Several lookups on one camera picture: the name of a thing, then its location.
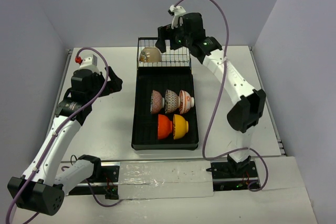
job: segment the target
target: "wire rack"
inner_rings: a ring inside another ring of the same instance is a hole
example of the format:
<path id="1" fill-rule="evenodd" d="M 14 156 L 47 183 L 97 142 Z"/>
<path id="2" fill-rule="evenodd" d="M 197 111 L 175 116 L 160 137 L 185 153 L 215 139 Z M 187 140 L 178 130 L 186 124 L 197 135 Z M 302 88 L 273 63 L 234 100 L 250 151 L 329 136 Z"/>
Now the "wire rack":
<path id="1" fill-rule="evenodd" d="M 191 56 L 189 49 L 182 47 L 177 50 L 170 49 L 169 40 L 166 40 L 167 51 L 162 54 L 161 62 L 141 62 L 139 54 L 145 47 L 155 47 L 158 38 L 148 37 L 138 39 L 138 67 L 191 67 Z"/>

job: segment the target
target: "white table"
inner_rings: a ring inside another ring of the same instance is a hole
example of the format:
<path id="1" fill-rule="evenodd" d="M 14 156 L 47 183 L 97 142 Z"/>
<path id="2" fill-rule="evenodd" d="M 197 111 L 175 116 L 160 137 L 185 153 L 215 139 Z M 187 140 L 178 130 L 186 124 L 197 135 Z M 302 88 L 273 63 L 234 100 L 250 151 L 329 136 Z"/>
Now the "white table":
<path id="1" fill-rule="evenodd" d="M 68 69 L 59 101 L 62 100 L 65 91 L 70 87 L 70 79 L 73 72 L 78 69 L 78 64 L 74 61 L 78 49 L 74 49 L 72 58 L 69 61 L 70 63 L 66 66 Z M 203 139 L 220 86 L 220 83 L 212 73 L 202 66 L 196 58 L 192 58 L 200 139 L 198 149 L 194 151 L 135 151 L 131 147 L 131 140 L 137 75 L 137 48 L 113 47 L 96 49 L 104 55 L 108 64 L 123 80 L 122 91 L 99 98 L 93 104 L 91 114 L 73 138 L 63 161 L 69 161 L 71 154 L 77 156 L 89 154 L 100 157 L 102 161 L 201 158 Z M 84 51 L 81 53 L 81 57 L 83 58 L 89 54 L 92 54 L 92 52 Z M 227 55 L 245 79 L 256 89 L 259 89 L 260 82 L 249 48 L 247 46 L 229 46 Z M 104 70 L 101 60 L 98 60 L 98 67 L 101 71 Z M 224 92 L 207 142 L 207 156 L 215 156 L 228 151 L 227 146 L 235 137 L 235 132 L 231 129 L 226 119 L 226 114 L 231 108 L 230 98 Z M 257 150 L 262 156 L 281 155 L 270 114 L 266 106 L 264 114 L 256 127 L 252 142 L 252 148 Z"/>
<path id="2" fill-rule="evenodd" d="M 56 215 L 39 215 L 32 223 L 317 224 L 295 158 L 270 157 L 265 161 L 269 182 L 257 193 L 217 191 L 210 197 L 124 200 L 112 208 L 99 206 L 92 196 L 67 196 Z M 264 168 L 258 160 L 256 165 L 263 182 Z M 98 197 L 105 204 L 112 203 Z M 13 223 L 23 223 L 32 215 L 17 209 Z"/>

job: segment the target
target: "black tray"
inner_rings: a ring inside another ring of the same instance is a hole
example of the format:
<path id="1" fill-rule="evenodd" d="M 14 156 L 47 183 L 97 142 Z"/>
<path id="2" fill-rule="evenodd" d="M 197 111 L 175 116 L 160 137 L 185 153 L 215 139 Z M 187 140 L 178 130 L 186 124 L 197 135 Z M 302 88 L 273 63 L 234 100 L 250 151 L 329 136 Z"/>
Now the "black tray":
<path id="1" fill-rule="evenodd" d="M 191 68 L 138 67 L 132 133 L 132 147 L 135 150 L 194 150 L 198 147 L 197 101 L 193 108 L 181 115 L 189 123 L 189 132 L 181 139 L 174 140 L 173 134 L 170 134 L 169 137 L 158 140 L 158 114 L 151 115 L 150 113 L 151 94 L 152 90 L 156 90 L 164 97 L 167 89 L 174 91 L 177 95 L 180 90 L 185 90 L 195 97 Z M 173 121 L 174 114 L 179 114 L 178 109 L 174 113 L 165 115 Z"/>

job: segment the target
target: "gray wall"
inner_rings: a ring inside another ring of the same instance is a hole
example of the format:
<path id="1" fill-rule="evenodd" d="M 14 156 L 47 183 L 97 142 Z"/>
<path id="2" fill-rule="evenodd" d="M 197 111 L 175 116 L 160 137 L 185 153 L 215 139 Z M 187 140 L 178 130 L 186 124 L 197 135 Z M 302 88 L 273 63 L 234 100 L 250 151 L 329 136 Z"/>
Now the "gray wall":
<path id="1" fill-rule="evenodd" d="M 135 46 L 139 36 L 156 36 L 171 22 L 178 0 L 39 0 L 67 47 Z M 216 0 L 230 25 L 231 45 L 254 45 L 276 0 Z M 224 41 L 223 21 L 207 0 L 188 0 L 188 12 L 201 12 L 210 35 Z"/>
<path id="2" fill-rule="evenodd" d="M 319 224 L 335 223 L 335 0 L 278 0 L 254 53 Z"/>
<path id="3" fill-rule="evenodd" d="M 37 154 L 55 103 L 65 49 L 37 0 L 0 0 L 0 222 L 8 180 Z"/>

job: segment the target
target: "red cap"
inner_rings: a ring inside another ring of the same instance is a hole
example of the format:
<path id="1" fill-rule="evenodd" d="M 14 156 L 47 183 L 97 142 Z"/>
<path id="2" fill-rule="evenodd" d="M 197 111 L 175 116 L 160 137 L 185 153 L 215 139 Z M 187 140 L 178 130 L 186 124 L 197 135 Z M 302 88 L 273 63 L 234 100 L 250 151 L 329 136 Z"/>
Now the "red cap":
<path id="1" fill-rule="evenodd" d="M 75 62 L 78 63 L 78 64 L 81 64 L 82 61 L 83 61 L 83 60 L 82 60 L 82 58 L 80 58 L 80 57 L 76 57 L 76 58 L 75 58 Z"/>

